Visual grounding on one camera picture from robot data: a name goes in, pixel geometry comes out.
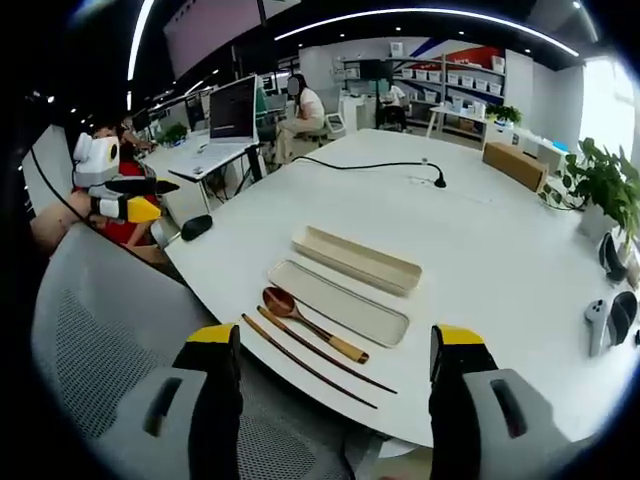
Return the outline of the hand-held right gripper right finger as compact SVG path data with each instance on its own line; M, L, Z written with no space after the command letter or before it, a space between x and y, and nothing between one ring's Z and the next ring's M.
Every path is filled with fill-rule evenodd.
M432 327L430 382L433 479L543 479L568 446L551 404L471 330Z

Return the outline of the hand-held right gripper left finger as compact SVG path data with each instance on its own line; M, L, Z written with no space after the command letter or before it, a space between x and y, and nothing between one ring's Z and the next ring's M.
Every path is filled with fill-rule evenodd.
M133 441L118 460L137 478L238 479L243 410L240 328L191 334L169 368L130 393L119 412Z

